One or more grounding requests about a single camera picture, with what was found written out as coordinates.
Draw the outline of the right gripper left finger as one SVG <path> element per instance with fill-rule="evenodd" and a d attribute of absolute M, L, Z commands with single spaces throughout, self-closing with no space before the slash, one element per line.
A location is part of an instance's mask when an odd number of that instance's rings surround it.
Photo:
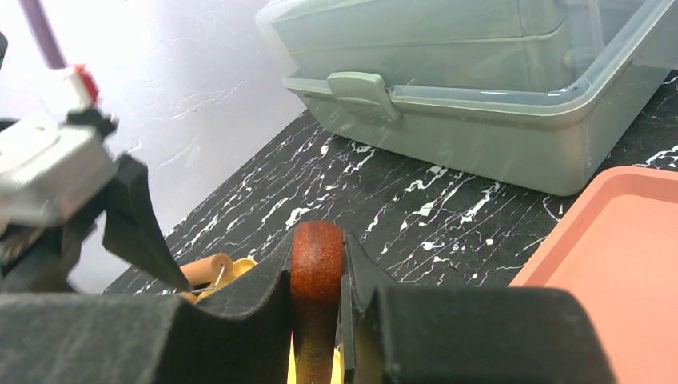
<path fill-rule="evenodd" d="M 176 295 L 4 294 L 4 383 L 284 383 L 287 234 L 198 303 Z"/>

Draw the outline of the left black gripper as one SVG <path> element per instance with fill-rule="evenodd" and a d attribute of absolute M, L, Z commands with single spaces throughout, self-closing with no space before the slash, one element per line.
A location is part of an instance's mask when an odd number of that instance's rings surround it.
<path fill-rule="evenodd" d="M 129 154 L 104 189 L 106 224 L 102 245 L 148 275 L 186 291 L 191 287 L 173 258 L 154 213 L 148 167 Z M 1 292 L 74 293 L 70 271 L 82 243 L 104 210 L 103 197 L 85 204 L 65 223 L 46 229 L 20 226 L 1 241 Z"/>

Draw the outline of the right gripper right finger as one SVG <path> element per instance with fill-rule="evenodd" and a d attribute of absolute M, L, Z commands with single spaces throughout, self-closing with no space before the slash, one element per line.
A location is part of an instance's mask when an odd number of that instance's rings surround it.
<path fill-rule="evenodd" d="M 397 282 L 344 240 L 346 383 L 614 383 L 587 312 L 553 288 Z"/>

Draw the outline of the metal scraper orange handle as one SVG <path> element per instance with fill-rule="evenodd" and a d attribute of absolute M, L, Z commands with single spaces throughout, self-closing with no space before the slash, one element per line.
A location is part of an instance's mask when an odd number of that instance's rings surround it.
<path fill-rule="evenodd" d="M 331 222 L 303 222 L 293 233 L 289 289 L 297 383 L 331 382 L 343 250 L 343 231 Z"/>

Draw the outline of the orange-red plastic tray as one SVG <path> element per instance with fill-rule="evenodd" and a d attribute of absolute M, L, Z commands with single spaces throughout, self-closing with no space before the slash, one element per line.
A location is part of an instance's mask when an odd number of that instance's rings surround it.
<path fill-rule="evenodd" d="M 512 281 L 567 290 L 620 383 L 677 380 L 677 174 L 596 176 Z"/>

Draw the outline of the yellow plastic tray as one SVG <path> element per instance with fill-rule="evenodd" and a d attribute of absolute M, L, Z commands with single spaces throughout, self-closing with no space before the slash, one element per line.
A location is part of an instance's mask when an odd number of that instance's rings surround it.
<path fill-rule="evenodd" d="M 210 284 L 209 290 L 197 296 L 197 301 L 200 302 L 202 299 L 229 285 L 233 280 L 239 278 L 256 265 L 257 262 L 253 258 L 240 258 L 234 261 L 231 271 L 228 274 L 224 274 L 218 284 L 216 282 Z"/>

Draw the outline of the wooden dough roller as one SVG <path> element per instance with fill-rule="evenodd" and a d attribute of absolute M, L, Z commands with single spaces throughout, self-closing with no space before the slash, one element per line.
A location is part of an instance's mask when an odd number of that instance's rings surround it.
<path fill-rule="evenodd" d="M 231 257 L 224 253 L 213 254 L 181 266 L 181 272 L 189 282 L 187 291 L 177 292 L 176 295 L 197 302 L 213 291 L 222 288 L 233 271 Z"/>

